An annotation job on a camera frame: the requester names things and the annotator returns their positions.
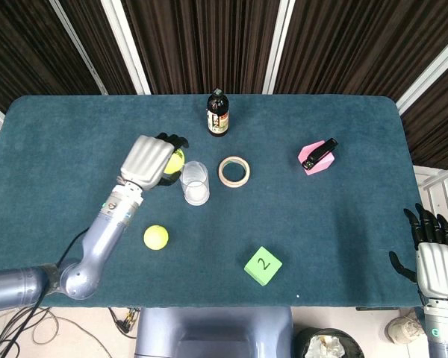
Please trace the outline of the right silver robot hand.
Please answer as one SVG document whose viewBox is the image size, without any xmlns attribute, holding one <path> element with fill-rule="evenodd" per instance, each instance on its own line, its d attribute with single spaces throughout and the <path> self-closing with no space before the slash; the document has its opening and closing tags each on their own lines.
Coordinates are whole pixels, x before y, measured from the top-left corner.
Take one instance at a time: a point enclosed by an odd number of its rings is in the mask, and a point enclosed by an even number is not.
<svg viewBox="0 0 448 358">
<path fill-rule="evenodd" d="M 417 284 L 423 297 L 448 301 L 448 221 L 422 204 L 416 203 L 415 209 L 403 212 L 411 228 L 416 269 L 406 268 L 394 251 L 388 253 L 390 263 L 396 273 Z"/>
</svg>

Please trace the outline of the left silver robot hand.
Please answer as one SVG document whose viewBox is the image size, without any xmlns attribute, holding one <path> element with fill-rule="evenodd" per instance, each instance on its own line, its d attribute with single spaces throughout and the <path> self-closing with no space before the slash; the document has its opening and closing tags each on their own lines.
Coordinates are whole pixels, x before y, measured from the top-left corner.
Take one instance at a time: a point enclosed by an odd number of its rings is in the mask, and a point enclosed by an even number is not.
<svg viewBox="0 0 448 358">
<path fill-rule="evenodd" d="M 122 164 L 118 183 L 132 183 L 143 191 L 173 185 L 180 178 L 181 169 L 166 174 L 165 168 L 172 154 L 180 148 L 189 148 L 185 137 L 164 132 L 157 136 L 140 135 Z"/>
</svg>

